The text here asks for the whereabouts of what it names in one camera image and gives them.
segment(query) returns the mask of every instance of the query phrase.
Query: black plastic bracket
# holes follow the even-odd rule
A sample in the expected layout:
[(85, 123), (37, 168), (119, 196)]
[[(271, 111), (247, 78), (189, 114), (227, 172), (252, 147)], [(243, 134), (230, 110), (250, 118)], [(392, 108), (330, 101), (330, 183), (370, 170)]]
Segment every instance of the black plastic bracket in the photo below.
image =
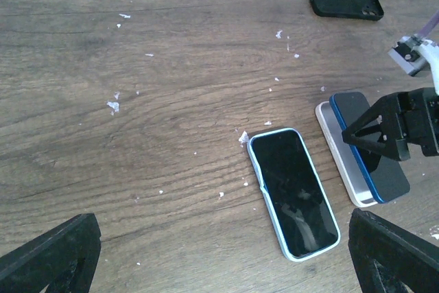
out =
[(0, 258), (2, 293), (88, 293), (101, 251), (94, 214), (81, 214)]
[(422, 38), (415, 35), (407, 39), (405, 42), (397, 42), (394, 50), (406, 61), (415, 62), (420, 58), (420, 55), (417, 51), (414, 51), (413, 48), (419, 46), (422, 42)]
[[(378, 119), (378, 124), (367, 126)], [(365, 139), (380, 132), (378, 141)], [(407, 144), (439, 155), (439, 96), (433, 88), (383, 96), (343, 132), (343, 141), (395, 161), (410, 158)]]
[(363, 292), (438, 292), (439, 248), (379, 216), (355, 209), (348, 246)]

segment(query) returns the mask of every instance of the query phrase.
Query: robotic arm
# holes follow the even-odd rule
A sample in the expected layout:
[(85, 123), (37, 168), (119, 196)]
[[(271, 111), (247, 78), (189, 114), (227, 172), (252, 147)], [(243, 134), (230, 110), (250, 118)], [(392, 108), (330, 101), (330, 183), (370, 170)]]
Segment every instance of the robotic arm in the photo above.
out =
[[(434, 88), (383, 96), (342, 133), (343, 141), (394, 159), (410, 158), (408, 143), (425, 156), (439, 155), (439, 46), (426, 37), (439, 23), (439, 11), (412, 37), (402, 37), (389, 55), (410, 76), (424, 76), (430, 66)], [(380, 132), (378, 141), (371, 138)]]

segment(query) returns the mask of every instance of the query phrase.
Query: blue phone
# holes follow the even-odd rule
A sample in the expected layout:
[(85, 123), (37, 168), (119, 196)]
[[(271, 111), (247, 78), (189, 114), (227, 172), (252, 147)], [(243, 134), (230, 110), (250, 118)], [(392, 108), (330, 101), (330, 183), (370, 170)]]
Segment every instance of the blue phone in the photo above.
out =
[[(335, 118), (342, 130), (366, 112), (370, 106), (366, 97), (360, 92), (336, 93), (329, 100)], [(368, 138), (378, 141), (381, 133), (374, 133)], [(366, 180), (373, 198), (383, 204), (410, 191), (410, 184), (397, 161), (362, 150), (350, 145), (351, 151)]]

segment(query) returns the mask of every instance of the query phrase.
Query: black phone case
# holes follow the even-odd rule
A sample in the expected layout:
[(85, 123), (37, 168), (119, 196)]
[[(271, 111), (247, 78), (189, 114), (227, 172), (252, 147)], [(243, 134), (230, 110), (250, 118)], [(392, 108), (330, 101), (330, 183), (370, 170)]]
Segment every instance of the black phone case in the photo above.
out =
[(379, 0), (309, 0), (318, 16), (378, 21), (384, 16)]

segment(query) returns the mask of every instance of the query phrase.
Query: phone screen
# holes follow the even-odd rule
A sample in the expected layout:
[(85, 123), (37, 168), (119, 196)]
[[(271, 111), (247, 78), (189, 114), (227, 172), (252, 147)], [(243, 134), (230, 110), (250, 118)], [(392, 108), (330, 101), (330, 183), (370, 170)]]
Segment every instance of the phone screen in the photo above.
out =
[(299, 259), (335, 244), (338, 231), (300, 135), (282, 130), (251, 147), (289, 252)]

